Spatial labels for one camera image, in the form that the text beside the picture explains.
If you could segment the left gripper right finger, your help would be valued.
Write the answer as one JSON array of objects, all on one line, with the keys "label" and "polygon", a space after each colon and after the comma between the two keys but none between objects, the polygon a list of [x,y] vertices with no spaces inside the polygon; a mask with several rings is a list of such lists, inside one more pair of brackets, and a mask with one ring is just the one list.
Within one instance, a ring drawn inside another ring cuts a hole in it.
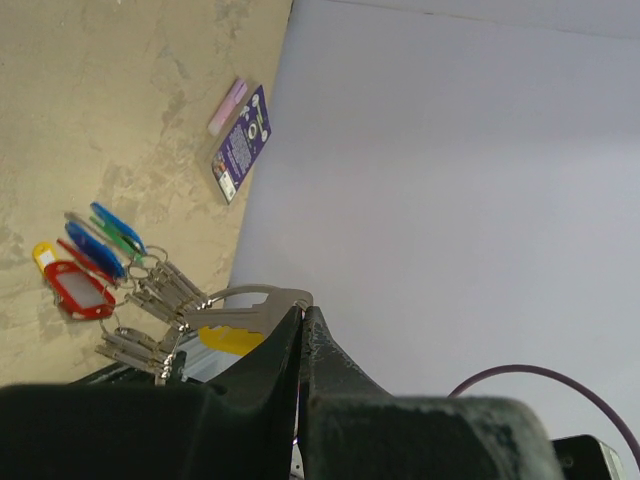
[{"label": "left gripper right finger", "polygon": [[303,323],[301,440],[309,479],[560,479],[525,404],[495,397],[393,396],[332,337]]}]

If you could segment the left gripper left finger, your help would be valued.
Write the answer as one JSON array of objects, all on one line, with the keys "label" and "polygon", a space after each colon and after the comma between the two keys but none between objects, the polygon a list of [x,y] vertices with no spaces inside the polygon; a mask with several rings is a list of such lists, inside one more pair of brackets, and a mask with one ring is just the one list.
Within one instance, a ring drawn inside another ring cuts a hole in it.
[{"label": "left gripper left finger", "polygon": [[213,380],[1,391],[5,479],[285,479],[302,311]]}]

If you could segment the yellow tag key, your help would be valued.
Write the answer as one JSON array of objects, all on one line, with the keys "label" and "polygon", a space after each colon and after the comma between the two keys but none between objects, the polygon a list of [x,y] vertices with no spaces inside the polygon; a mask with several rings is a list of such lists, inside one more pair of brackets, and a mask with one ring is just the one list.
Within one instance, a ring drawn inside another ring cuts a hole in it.
[{"label": "yellow tag key", "polygon": [[265,294],[262,303],[246,308],[207,308],[185,312],[183,320],[198,331],[201,342],[210,349],[244,356],[262,343],[293,306],[303,310],[312,306],[313,296],[300,289],[265,284],[247,284],[212,294],[209,303],[243,294]]},{"label": "yellow tag key", "polygon": [[49,242],[40,242],[36,244],[32,250],[32,257],[42,274],[45,273],[45,269],[48,265],[59,260],[59,255],[57,254],[54,246]]}]

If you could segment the keyring with coloured key tags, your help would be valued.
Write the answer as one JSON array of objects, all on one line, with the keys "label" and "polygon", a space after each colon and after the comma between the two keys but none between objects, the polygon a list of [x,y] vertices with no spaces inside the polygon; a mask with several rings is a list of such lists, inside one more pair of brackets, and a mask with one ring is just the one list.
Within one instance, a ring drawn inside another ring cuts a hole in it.
[{"label": "keyring with coloured key tags", "polygon": [[168,330],[159,340],[122,323],[104,328],[96,351],[129,368],[167,383],[181,339],[197,333],[183,320],[185,312],[207,308],[246,308],[262,303],[265,294],[243,294],[209,303],[209,297],[169,259],[160,246],[145,243],[122,219],[98,202],[84,219],[67,212],[67,237],[57,239],[69,259],[59,257],[42,274],[54,301],[72,321],[103,323],[132,305]]}]

